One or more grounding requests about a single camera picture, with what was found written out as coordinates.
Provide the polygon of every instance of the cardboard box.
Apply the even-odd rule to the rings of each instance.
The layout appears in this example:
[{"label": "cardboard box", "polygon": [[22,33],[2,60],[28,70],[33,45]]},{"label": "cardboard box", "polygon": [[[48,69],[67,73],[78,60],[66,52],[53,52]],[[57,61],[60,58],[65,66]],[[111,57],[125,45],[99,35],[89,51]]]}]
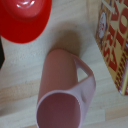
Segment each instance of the cardboard box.
[{"label": "cardboard box", "polygon": [[4,51],[3,51],[2,42],[1,42],[1,38],[0,38],[0,69],[4,63],[4,60],[5,60]]},{"label": "cardboard box", "polygon": [[128,0],[102,0],[96,41],[122,95],[128,95]]}]

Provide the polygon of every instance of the red lettering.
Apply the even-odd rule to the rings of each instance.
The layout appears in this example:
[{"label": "red lettering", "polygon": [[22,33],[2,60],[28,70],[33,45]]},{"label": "red lettering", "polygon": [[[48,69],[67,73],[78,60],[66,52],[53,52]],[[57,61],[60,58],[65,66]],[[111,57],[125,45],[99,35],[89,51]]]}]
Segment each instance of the red lettering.
[{"label": "red lettering", "polygon": [[113,55],[113,61],[110,60],[109,67],[111,67],[116,72],[116,70],[117,70],[117,61],[116,61],[114,48],[112,49],[112,55]]},{"label": "red lettering", "polygon": [[108,55],[108,57],[107,57],[107,62],[108,62],[108,60],[109,60],[109,58],[110,58],[110,49],[109,49],[109,47],[105,50],[105,48],[104,48],[104,53],[103,53],[103,55],[104,55],[104,57],[106,57],[107,55]]},{"label": "red lettering", "polygon": [[119,41],[121,47],[123,46],[124,44],[124,38],[120,35],[120,33],[117,31],[117,34],[116,34],[116,39]]},{"label": "red lettering", "polygon": [[119,81],[121,81],[121,76],[120,76],[120,74],[118,73],[117,75],[118,75]]},{"label": "red lettering", "polygon": [[124,0],[124,4],[128,7],[128,0]]},{"label": "red lettering", "polygon": [[107,36],[107,40],[109,40],[109,44],[110,44],[110,46],[112,46],[113,40],[112,40],[112,38],[111,38],[111,34],[109,34],[109,35]]},{"label": "red lettering", "polygon": [[122,57],[124,57],[124,60],[127,59],[127,55],[125,55],[124,53],[123,53]]},{"label": "red lettering", "polygon": [[122,62],[122,64],[123,64],[123,65],[125,65],[125,61],[124,61],[124,59],[123,59],[123,58],[121,59],[121,62]]},{"label": "red lettering", "polygon": [[[122,14],[121,14],[121,17],[122,16],[125,16],[125,18],[127,19],[128,21],[128,9],[125,8],[123,11],[122,11]],[[119,27],[120,27],[120,31],[122,34],[125,34],[125,32],[127,31],[127,26],[128,26],[128,22],[127,22],[127,26],[124,26],[121,22],[121,17],[120,17],[120,24],[119,24]]]},{"label": "red lettering", "polygon": [[114,7],[115,7],[115,12],[114,14],[112,14],[111,20],[117,21],[119,18],[119,11],[116,5],[116,2],[114,2]]},{"label": "red lettering", "polygon": [[109,41],[110,46],[112,46],[113,43],[113,39],[115,36],[115,30],[112,28],[112,26],[109,26],[109,32],[110,34],[107,36],[107,40]]}]

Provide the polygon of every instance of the pink mug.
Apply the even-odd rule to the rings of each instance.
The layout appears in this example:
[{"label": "pink mug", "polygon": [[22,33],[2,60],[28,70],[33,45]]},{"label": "pink mug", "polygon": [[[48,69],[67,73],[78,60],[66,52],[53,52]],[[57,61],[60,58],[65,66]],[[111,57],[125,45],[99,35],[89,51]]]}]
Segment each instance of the pink mug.
[{"label": "pink mug", "polygon": [[[88,77],[78,82],[77,69]],[[56,49],[46,57],[37,103],[38,128],[81,128],[96,83],[92,70],[77,56]]]}]

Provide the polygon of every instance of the cup opening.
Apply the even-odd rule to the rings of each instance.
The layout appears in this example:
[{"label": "cup opening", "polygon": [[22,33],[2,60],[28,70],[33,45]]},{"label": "cup opening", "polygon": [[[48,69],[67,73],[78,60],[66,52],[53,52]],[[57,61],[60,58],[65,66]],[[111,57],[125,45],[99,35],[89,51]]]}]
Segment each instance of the cup opening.
[{"label": "cup opening", "polygon": [[80,105],[74,96],[55,93],[39,105],[37,124],[39,128],[78,128],[80,115]]}]

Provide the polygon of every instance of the mug handle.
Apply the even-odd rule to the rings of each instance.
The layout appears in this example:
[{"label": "mug handle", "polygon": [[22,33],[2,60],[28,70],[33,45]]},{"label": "mug handle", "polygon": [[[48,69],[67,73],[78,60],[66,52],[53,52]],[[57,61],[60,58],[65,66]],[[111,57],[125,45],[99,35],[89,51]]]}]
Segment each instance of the mug handle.
[{"label": "mug handle", "polygon": [[72,95],[77,98],[80,104],[82,124],[84,122],[89,105],[94,96],[96,82],[92,70],[77,56],[72,54],[71,56],[75,61],[76,68],[81,68],[88,75],[88,77],[83,79],[81,82],[77,83],[74,88],[70,89],[70,93],[72,93]]}]

